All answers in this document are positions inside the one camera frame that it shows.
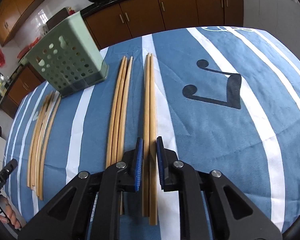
bamboo chopstick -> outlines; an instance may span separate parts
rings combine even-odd
[[[126,79],[126,73],[127,73],[127,58],[124,59],[122,76],[121,76],[119,92],[118,92],[118,101],[115,109],[114,130],[113,130],[112,149],[111,149],[111,164],[117,162],[119,124],[120,124],[122,96],[123,96],[124,82]]]
[[[143,121],[142,216],[149,216],[149,122],[150,122],[150,54],[146,57],[146,85]]]
[[[46,132],[46,137],[44,140],[44,144],[43,144],[43,150],[42,150],[42,156],[41,156],[41,160],[40,160],[40,174],[39,174],[39,186],[38,186],[38,194],[39,194],[39,199],[43,200],[43,169],[44,169],[44,160],[46,157],[46,151],[47,151],[47,147],[48,147],[48,141],[49,141],[49,137],[50,137],[50,133],[51,133],[51,129],[52,129],[52,125],[54,122],[54,118],[56,117],[56,113],[59,107],[61,101],[61,95],[59,95],[58,100],[55,104],[55,107],[53,109],[51,118],[50,118],[50,122],[48,125],[48,129]]]
[[[154,64],[153,54],[150,56],[150,122],[149,122],[149,143],[150,143],[150,225],[157,224],[157,161],[156,161],[156,121],[155,121],[155,90],[154,90]]]
[[[113,139],[113,132],[114,132],[114,118],[115,118],[115,111],[117,108],[119,87],[120,87],[120,83],[121,83],[122,70],[123,70],[125,58],[126,57],[123,56],[122,61],[121,61],[118,79],[117,79],[117,83],[115,85],[113,102],[112,102],[112,109],[111,109],[111,116],[110,116],[110,123],[109,123],[108,144],[107,144],[106,168],[108,168],[111,165],[111,150],[112,150],[112,139]]]
[[[125,82],[124,82],[119,133],[118,133],[117,162],[121,161],[121,159],[123,157],[124,131],[125,131],[125,127],[126,127],[127,104],[128,104],[128,94],[129,94],[132,61],[133,61],[133,57],[130,57],[129,66],[127,69],[127,75],[126,75]]]

white stripe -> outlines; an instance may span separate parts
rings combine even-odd
[[[80,164],[81,140],[83,135],[83,123],[87,113],[93,88],[86,88],[80,98],[77,111],[72,122],[68,161],[66,166],[66,184],[68,184],[77,174]]]
[[[187,30],[210,54],[221,71],[238,73],[221,52],[196,28],[187,28]],[[280,146],[266,113],[244,77],[242,77],[240,96],[266,152],[271,190],[271,221],[279,230],[282,230],[285,211],[285,181]]]
[[[18,172],[17,172],[17,192],[18,192],[18,208],[19,208],[19,212],[20,214],[22,215],[22,212],[21,212],[21,200],[20,200],[20,173],[21,173],[21,164],[22,164],[22,157],[23,157],[23,151],[25,149],[25,142],[26,142],[26,137],[28,135],[28,131],[29,131],[29,127],[30,127],[30,124],[32,122],[32,119],[34,117],[34,114],[35,114],[35,111],[37,110],[37,107],[39,105],[39,102],[42,98],[42,95],[46,89],[46,87],[48,86],[48,82],[46,82],[45,86],[43,87],[40,95],[39,95],[39,98],[37,99],[37,102],[35,103],[34,105],[34,109],[32,111],[32,114],[28,120],[28,123],[26,125],[26,129],[24,131],[24,134],[23,134],[23,137],[22,137],[22,143],[21,143],[21,149],[20,149],[20,156],[19,156],[19,161],[18,161]]]
[[[287,79],[287,77],[281,72],[280,69],[278,69],[267,57],[264,55],[256,46],[254,46],[246,37],[244,37],[242,34],[236,32],[231,27],[225,27],[229,32],[231,32],[233,35],[238,37],[240,40],[243,41],[244,44],[246,44],[264,63],[266,63],[271,70],[278,76],[282,84],[286,87],[289,94],[291,95],[292,99],[297,104],[299,110],[300,110],[300,98],[298,94],[293,89],[293,86]]]
[[[154,82],[157,115],[157,136],[162,136],[165,148],[175,151],[178,155],[176,138],[173,130],[169,105],[164,91],[159,63],[154,48],[152,35],[142,37],[143,62],[146,55],[152,53],[154,57]],[[180,239],[180,215],[178,192],[164,192],[161,190],[159,174],[157,172],[157,204],[162,240]]]
[[[251,29],[253,30],[255,33],[257,33],[261,38],[263,38],[266,42],[268,42],[268,44],[274,48],[274,50],[276,52],[278,52],[280,54],[281,57],[283,57],[286,61],[288,61],[288,63],[294,68],[294,70],[299,74],[300,76],[300,69],[297,68],[297,66],[279,49],[277,48],[266,36],[264,36],[262,33],[260,33],[259,31],[255,30],[255,29]]]
[[[24,104],[24,102],[26,101],[26,98],[28,97],[28,95],[26,95],[26,97],[22,100],[21,106],[19,107],[19,109],[18,109],[18,111],[17,111],[17,113],[16,113],[16,116],[14,117],[14,120],[13,120],[13,123],[12,123],[12,126],[11,126],[11,129],[10,129],[9,137],[8,137],[8,142],[7,142],[6,152],[5,152],[5,155],[4,155],[4,166],[7,165],[8,149],[9,149],[9,144],[10,144],[11,135],[12,135],[12,132],[13,132],[14,125],[15,125],[15,123],[16,123],[16,120],[17,120],[17,118],[18,118],[18,115],[19,115],[19,113],[20,113],[20,110],[21,110],[21,108],[23,107],[23,104]]]
[[[16,145],[18,133],[19,133],[19,130],[20,130],[20,127],[21,127],[23,118],[25,117],[26,111],[27,111],[28,106],[29,106],[29,104],[30,104],[31,98],[32,98],[32,96],[34,95],[34,93],[35,93],[36,90],[37,90],[37,87],[36,87],[35,90],[31,93],[31,96],[30,96],[30,98],[29,98],[29,100],[28,100],[28,102],[27,102],[27,104],[26,104],[26,108],[25,108],[25,110],[23,111],[23,114],[22,114],[20,123],[19,123],[18,128],[17,128],[16,135],[15,135],[15,137],[14,137],[14,141],[13,141],[13,145],[12,145],[12,152],[11,152],[11,159],[10,159],[10,160],[13,159],[14,148],[15,148],[15,145]],[[9,186],[8,186],[9,198],[12,200],[12,198],[11,198],[11,176],[9,176],[8,180],[9,180]]]

metal screw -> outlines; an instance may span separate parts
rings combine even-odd
[[[182,168],[183,167],[183,162],[182,161],[175,161],[173,163],[173,165],[176,167],[176,168]]]
[[[118,162],[115,166],[117,166],[117,168],[119,169],[123,169],[126,166],[125,162]]]
[[[222,175],[221,172],[218,171],[218,170],[213,170],[213,171],[211,172],[211,174],[212,174],[213,177],[216,177],[216,178],[220,178],[221,175]]]
[[[86,179],[89,176],[89,173],[86,171],[81,171],[78,176],[80,179]]]

brown cabinet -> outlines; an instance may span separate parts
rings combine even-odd
[[[243,27],[243,0],[224,0],[225,25]]]
[[[196,0],[199,26],[223,26],[223,0]]]
[[[102,49],[132,38],[119,4],[89,16],[86,21]]]
[[[158,0],[127,0],[120,7],[132,38],[165,30]]]
[[[166,30],[199,25],[195,0],[159,0]]]

white wall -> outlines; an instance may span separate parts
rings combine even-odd
[[[244,26],[266,30],[300,59],[300,4],[293,0],[244,0]]]

